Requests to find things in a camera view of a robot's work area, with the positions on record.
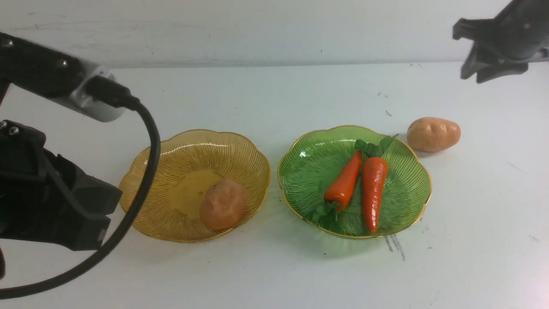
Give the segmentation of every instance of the black cable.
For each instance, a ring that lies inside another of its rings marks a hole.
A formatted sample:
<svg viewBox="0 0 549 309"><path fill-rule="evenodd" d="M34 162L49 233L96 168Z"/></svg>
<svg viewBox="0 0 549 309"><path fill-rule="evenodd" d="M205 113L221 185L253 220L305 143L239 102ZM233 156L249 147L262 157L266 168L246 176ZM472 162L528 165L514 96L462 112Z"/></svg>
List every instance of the black cable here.
<svg viewBox="0 0 549 309"><path fill-rule="evenodd" d="M149 194L149 189L153 184L154 175L156 174L156 168L158 167L158 161L160 159L160 135L158 133L158 129L156 128L156 124L154 123L153 117L150 115L146 107L141 104L141 102L137 98L130 95L129 91L112 91L126 89L123 86L108 79L102 80L96 78L93 78L89 82L89 85L91 87L86 87L86 92L88 92L88 94L90 94L91 96L98 99L104 96L111 96L110 100L114 100L114 103L106 102L108 100L104 102L116 107L126 107L128 109L136 111L141 116L141 119L143 119L143 122L147 127L147 131L149 132L150 137L150 154L148 164L145 168L145 173L143 175L143 180L141 181L136 196L133 199L132 204L130 205L130 209L128 209L128 212L122 219L122 222L120 222L120 225L116 228L112 236L105 242L105 244L103 244L103 246L99 250L90 255L87 259L85 259L82 263L78 264L74 268L53 278L29 285L17 286L15 288L0 289L0 300L29 296L32 294L38 294L47 290L54 289L60 285L63 285L78 278L79 276L86 273L88 270L92 269L108 254L110 254L112 250L120 243L122 238L126 235L128 230L132 226L133 221L139 213L139 210L141 210L141 206L143 205L145 198L147 198L147 195Z"/></svg>

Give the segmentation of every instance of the orange carrot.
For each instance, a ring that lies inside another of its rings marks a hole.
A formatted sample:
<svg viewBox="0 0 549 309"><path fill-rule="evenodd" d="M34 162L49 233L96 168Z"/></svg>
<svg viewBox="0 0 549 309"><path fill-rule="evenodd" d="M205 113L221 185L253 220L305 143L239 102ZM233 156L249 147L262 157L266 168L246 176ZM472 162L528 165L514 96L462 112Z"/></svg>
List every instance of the orange carrot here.
<svg viewBox="0 0 549 309"><path fill-rule="evenodd" d="M355 190L356 180L360 174L362 165L362 152L357 151L347 165L341 171L338 178L324 193L325 202L337 202L337 211L341 212L347 208L351 196Z"/></svg>
<svg viewBox="0 0 549 309"><path fill-rule="evenodd" d="M388 170L387 161L381 157L369 158L362 168L362 214L368 230L372 233L377 232L383 184Z"/></svg>

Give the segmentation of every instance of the white table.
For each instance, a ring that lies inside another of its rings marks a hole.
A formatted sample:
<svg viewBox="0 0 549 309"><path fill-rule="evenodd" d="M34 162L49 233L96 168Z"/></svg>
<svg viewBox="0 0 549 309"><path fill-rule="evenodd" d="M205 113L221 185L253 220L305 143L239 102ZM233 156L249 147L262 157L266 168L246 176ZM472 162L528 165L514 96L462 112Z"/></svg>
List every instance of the white table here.
<svg viewBox="0 0 549 309"><path fill-rule="evenodd" d="M0 307L548 308L549 69L533 65L523 76L482 85L460 80L459 69L116 70L150 108L163 139L193 128L249 137L271 162L268 199L242 227L203 244L131 230L84 276ZM276 165L302 134L343 124L404 133L424 116L458 122L462 140L421 158L433 195L423 219L395 238L340 239L303 223L281 201ZM148 146L135 113L102 124L19 89L8 93L0 118L41 129L48 149L113 184ZM122 215L117 209L110 231ZM90 254L0 245L8 264L0 287L50 278Z"/></svg>

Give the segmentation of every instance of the screw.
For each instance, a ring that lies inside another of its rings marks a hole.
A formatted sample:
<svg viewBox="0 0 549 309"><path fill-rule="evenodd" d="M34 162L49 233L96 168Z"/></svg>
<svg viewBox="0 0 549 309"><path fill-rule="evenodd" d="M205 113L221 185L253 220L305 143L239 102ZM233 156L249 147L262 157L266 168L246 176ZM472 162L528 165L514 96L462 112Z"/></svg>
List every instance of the screw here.
<svg viewBox="0 0 549 309"><path fill-rule="evenodd" d="M5 39L5 40L2 40L2 47L4 48L11 48L13 47L13 41L10 40L10 39Z"/></svg>
<svg viewBox="0 0 549 309"><path fill-rule="evenodd" d="M17 128L16 126L9 128L9 135L15 135L18 133L19 133L19 128Z"/></svg>
<svg viewBox="0 0 549 309"><path fill-rule="evenodd" d="M57 60L57 62L55 63L55 65L58 67L58 68L66 68L69 63L67 62L67 60L65 59L59 59Z"/></svg>

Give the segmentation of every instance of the carrot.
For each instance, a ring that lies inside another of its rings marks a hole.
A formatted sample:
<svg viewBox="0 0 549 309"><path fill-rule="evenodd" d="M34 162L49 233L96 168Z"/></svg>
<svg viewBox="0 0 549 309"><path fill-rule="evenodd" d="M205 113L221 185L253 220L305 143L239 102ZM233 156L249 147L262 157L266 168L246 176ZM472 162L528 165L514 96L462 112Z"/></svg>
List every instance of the carrot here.
<svg viewBox="0 0 549 309"><path fill-rule="evenodd" d="M387 161L381 157L369 158L362 168L362 215L372 233L377 232L383 184L388 170Z"/></svg>
<svg viewBox="0 0 549 309"><path fill-rule="evenodd" d="M347 208L351 196L355 190L356 180L360 174L362 165L362 152L357 151L347 165L341 171L338 178L324 193L325 202L337 202L337 211L341 212Z"/></svg>
<svg viewBox="0 0 549 309"><path fill-rule="evenodd" d="M356 140L355 149L362 151L368 159L362 168L362 215L370 232L377 232L379 210L383 195L383 185L387 178L389 165L382 158L389 146L398 136L386 136L379 145Z"/></svg>

